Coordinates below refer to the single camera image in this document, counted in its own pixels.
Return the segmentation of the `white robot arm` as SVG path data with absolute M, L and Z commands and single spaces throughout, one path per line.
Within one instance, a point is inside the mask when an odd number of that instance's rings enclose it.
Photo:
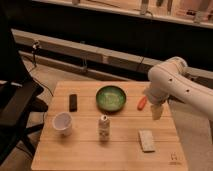
M 187 79 L 187 68 L 187 62 L 181 57 L 154 65 L 148 71 L 150 84 L 144 93 L 153 105 L 163 104 L 172 95 L 213 121 L 213 89 Z

